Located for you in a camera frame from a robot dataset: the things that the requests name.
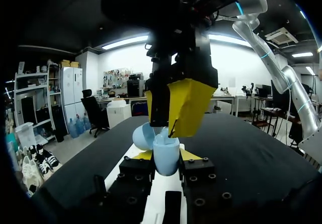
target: ceiling light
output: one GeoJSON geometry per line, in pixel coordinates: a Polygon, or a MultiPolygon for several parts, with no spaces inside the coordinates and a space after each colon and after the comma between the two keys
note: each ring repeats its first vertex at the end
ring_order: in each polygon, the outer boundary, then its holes
{"type": "Polygon", "coordinates": [[[306,19],[306,17],[305,17],[305,15],[304,15],[304,13],[302,12],[302,11],[300,11],[300,13],[302,14],[302,16],[304,17],[304,19],[306,19]]]}
{"type": "Polygon", "coordinates": [[[239,44],[239,45],[243,45],[243,46],[247,46],[247,47],[251,48],[251,45],[248,42],[241,40],[241,39],[235,39],[235,38],[231,38],[231,37],[227,37],[227,36],[214,35],[214,34],[209,34],[209,39],[223,41],[223,42],[227,42],[227,43],[239,44]]]}
{"type": "Polygon", "coordinates": [[[148,38],[148,36],[144,35],[144,36],[139,36],[139,37],[135,37],[135,38],[131,38],[131,39],[125,39],[125,40],[122,40],[122,41],[118,41],[116,43],[105,45],[102,48],[103,49],[112,49],[112,48],[119,47],[119,46],[126,45],[126,44],[146,41],[147,38],[148,38]]]}
{"type": "Polygon", "coordinates": [[[311,67],[307,66],[306,69],[311,73],[312,76],[315,75],[311,67]]]}
{"type": "Polygon", "coordinates": [[[307,52],[307,53],[293,54],[292,56],[294,58],[298,58],[298,57],[313,56],[313,54],[311,52],[307,52]]]}

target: white robotic arm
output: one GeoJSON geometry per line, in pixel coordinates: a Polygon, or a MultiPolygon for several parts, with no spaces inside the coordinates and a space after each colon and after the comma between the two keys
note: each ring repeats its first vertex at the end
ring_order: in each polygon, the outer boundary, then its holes
{"type": "Polygon", "coordinates": [[[238,0],[235,5],[229,5],[220,10],[220,14],[237,17],[237,21],[232,26],[233,29],[252,46],[261,58],[272,76],[277,91],[282,94],[290,90],[303,128],[304,140],[299,146],[322,165],[322,123],[310,98],[293,68],[286,66],[280,69],[268,44],[253,32],[260,23],[257,16],[266,11],[266,0],[238,0]]]}

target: blue plastic cup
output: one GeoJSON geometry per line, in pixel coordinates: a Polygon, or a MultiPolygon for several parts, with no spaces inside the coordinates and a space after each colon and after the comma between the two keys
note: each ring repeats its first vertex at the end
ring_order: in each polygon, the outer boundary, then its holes
{"type": "Polygon", "coordinates": [[[174,142],[166,144],[168,137],[158,134],[153,142],[153,157],[156,170],[163,176],[171,176],[178,169],[180,142],[178,138],[171,138],[174,142]]]}
{"type": "Polygon", "coordinates": [[[154,138],[154,129],[148,122],[136,128],[132,135],[132,140],[135,146],[144,151],[151,150],[153,148],[154,138]]]}

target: refrigerator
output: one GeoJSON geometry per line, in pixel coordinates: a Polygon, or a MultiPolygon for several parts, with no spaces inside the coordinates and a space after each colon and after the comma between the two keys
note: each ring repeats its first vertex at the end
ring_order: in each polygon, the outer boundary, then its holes
{"type": "Polygon", "coordinates": [[[83,117],[85,113],[81,101],[83,98],[83,69],[64,67],[61,69],[60,79],[66,123],[69,123],[70,119],[75,120],[77,114],[83,117]]]}

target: black table surface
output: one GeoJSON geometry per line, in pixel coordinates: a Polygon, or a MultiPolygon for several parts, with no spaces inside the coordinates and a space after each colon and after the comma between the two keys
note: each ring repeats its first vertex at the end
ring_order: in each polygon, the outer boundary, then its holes
{"type": "MultiPolygon", "coordinates": [[[[63,206],[71,207],[94,192],[93,176],[106,178],[132,145],[134,129],[148,117],[131,117],[104,133],[54,173],[42,186],[63,206]]],[[[180,138],[185,149],[208,157],[216,166],[217,191],[230,192],[236,205],[282,199],[291,188],[320,173],[289,147],[234,116],[205,114],[197,134],[180,138]]],[[[42,195],[33,197],[49,215],[42,195]]]]}

